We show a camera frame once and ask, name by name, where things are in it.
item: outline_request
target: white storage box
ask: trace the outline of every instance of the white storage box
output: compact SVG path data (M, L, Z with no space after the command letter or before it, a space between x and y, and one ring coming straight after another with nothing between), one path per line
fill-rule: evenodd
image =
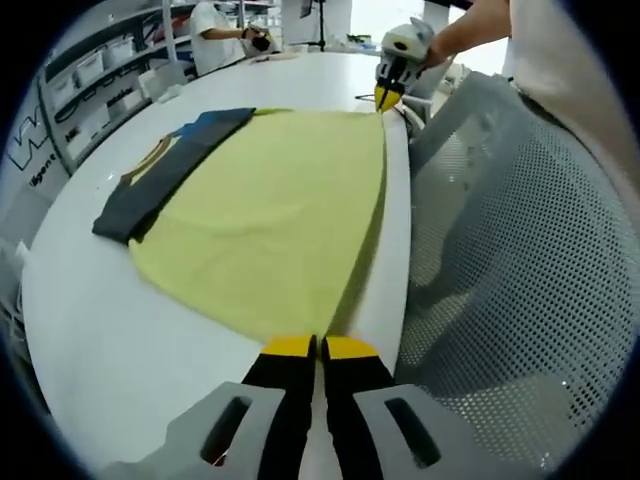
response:
M102 72L104 72L102 51L94 53L76 67L76 76L81 87L89 85Z
M130 110L134 109L140 102L142 102L142 100L142 92L140 90L134 90L111 107L111 118L126 115Z
M78 134L67 145L67 151L71 160L74 162L82 151L91 143L91 135L88 132L80 130Z
M105 51L105 63L109 68L117 67L133 57L134 53L133 37L125 38L107 47Z
M85 132L90 138L92 138L107 126L110 120L109 108L105 103L80 121L80 131Z
M68 75L51 85L51 101L57 110L69 100L76 91L73 77Z

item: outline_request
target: storage bin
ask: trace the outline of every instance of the storage bin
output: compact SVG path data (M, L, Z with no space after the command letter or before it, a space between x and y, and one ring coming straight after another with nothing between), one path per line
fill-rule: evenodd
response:
M85 132L90 138L96 136L100 130L109 124L111 118L109 117L109 108L104 103L93 113L87 115L80 121L80 131Z
M122 115L126 115L140 102L142 102L142 92L140 90L134 90L122 100L116 102L115 105L110 108L111 118L117 118Z
M58 110L73 96L75 91L76 85L71 75L67 75L53 83L51 85L51 101L53 102L53 107Z
M133 37L127 37L107 47L105 51L105 63L108 68L117 67L133 57L134 54Z
M92 80L104 72L102 63L102 51L96 52L76 67L76 77L81 87L89 85Z

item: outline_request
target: person's arm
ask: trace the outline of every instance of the person's arm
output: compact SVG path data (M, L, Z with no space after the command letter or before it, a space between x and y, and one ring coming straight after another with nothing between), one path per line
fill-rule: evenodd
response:
M435 36L425 64L438 65L451 55L510 34L509 0L476 0L462 17Z
M251 39L255 36L250 29L219 28L221 25L227 25L226 18L209 3L196 5L191 13L191 21L194 23L195 32L205 40Z
M229 38L243 38L241 28L234 28L233 30L221 30L219 28L209 28L200 32L200 36L205 40L227 40Z

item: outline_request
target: gray gripper housing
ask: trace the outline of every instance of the gray gripper housing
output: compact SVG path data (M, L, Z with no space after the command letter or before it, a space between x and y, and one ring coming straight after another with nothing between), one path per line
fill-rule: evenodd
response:
M527 465L503 462L476 445L473 429L415 385L354 395L385 480L533 480Z
M267 434L284 390L225 382L173 420L162 447L137 463L117 462L100 480L256 480ZM224 464L203 459L206 445L224 435L230 417L240 424L228 447Z

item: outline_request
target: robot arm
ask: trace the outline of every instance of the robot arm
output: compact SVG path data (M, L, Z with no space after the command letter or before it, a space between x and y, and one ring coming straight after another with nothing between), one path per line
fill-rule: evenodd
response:
M376 68L376 109L385 112L409 92L420 77L435 33L417 18L388 31L382 39L382 59Z

